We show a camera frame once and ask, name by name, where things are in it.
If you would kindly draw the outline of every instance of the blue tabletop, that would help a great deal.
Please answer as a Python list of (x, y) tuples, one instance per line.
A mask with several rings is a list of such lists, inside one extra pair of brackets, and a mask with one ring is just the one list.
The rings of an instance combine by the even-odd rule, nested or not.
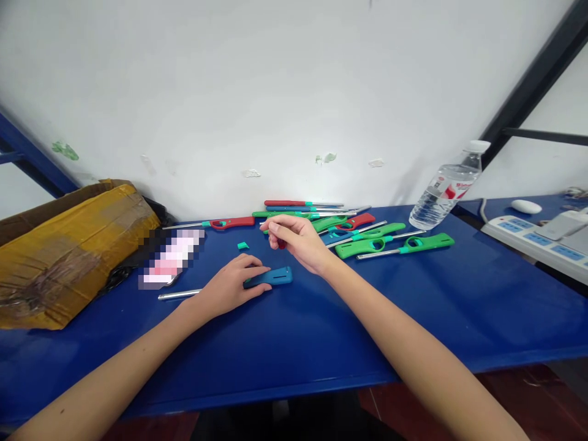
[[(402, 222), (410, 206), (376, 208)], [(255, 227), (207, 230), (205, 250), (173, 288), (200, 288), (246, 241), (294, 281), (189, 337), (140, 391), (127, 416), (197, 410), (395, 381), (386, 359), (335, 292)], [(588, 355), (588, 301), (492, 238), (448, 216), (433, 233), (456, 244), (348, 259), (473, 372)], [(137, 273), (62, 331), (0, 331), (0, 421), (18, 423), (159, 323), (177, 302), (139, 291)]]
[[(541, 205), (543, 209), (538, 214), (521, 213), (520, 211), (517, 211), (510, 206), (510, 203), (516, 199), (535, 202)], [(468, 214), (481, 221), (482, 218), (478, 212), (480, 209), (480, 204), (480, 200), (460, 202), (456, 205), (453, 212), (455, 214)], [(486, 202), (485, 212), (488, 220), (499, 216), (516, 216), (536, 224), (539, 221), (550, 221), (558, 214), (563, 213), (564, 211), (568, 211), (567, 208), (562, 208), (563, 205), (571, 205), (582, 209), (588, 206), (588, 200), (570, 199), (564, 197), (562, 194), (488, 199)]]

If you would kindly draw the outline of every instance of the floor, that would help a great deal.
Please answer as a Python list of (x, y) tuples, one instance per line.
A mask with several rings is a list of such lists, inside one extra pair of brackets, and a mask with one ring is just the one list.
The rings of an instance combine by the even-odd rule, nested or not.
[[(588, 405), (547, 366), (537, 365), (477, 376), (532, 441), (588, 440)], [(404, 384), (358, 390), (362, 407), (408, 441), (454, 440)], [(188, 441), (198, 413), (138, 418), (116, 423), (103, 441)]]

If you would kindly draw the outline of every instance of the water bottle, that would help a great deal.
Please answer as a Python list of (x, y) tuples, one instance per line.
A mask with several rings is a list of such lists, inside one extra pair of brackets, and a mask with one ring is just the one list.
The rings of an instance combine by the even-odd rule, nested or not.
[(444, 220), (482, 173), (481, 155), (489, 146), (486, 141), (470, 141), (455, 161), (439, 167), (410, 212), (413, 227), (430, 230)]

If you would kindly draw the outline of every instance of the white mouse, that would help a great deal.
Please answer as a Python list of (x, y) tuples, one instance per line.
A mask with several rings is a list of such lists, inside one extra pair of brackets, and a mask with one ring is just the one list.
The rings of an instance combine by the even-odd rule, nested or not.
[(510, 203), (510, 206), (514, 208), (516, 211), (520, 211), (521, 213), (526, 214), (537, 214), (540, 213), (543, 208), (541, 205), (536, 204), (535, 202), (525, 201), (523, 199), (515, 199)]

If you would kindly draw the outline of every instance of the pixelated label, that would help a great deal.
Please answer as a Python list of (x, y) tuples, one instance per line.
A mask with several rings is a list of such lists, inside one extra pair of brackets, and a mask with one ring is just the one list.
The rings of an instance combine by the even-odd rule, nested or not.
[(427, 191), (441, 199), (461, 199), (470, 189), (473, 182), (454, 181), (445, 176), (433, 178)]

